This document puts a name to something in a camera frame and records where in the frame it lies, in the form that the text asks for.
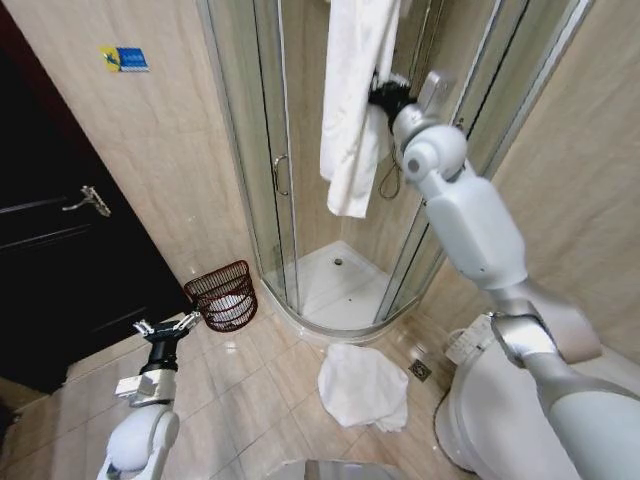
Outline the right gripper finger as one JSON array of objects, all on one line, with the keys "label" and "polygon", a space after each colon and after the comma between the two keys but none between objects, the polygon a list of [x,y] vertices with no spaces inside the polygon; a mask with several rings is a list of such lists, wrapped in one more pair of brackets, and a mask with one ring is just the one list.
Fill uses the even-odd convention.
[{"label": "right gripper finger", "polygon": [[409,95],[411,92],[411,83],[406,77],[391,73],[389,78],[380,85],[380,90],[387,95]]},{"label": "right gripper finger", "polygon": [[395,109],[400,97],[397,82],[384,82],[373,88],[368,95],[368,103],[382,109]]}]

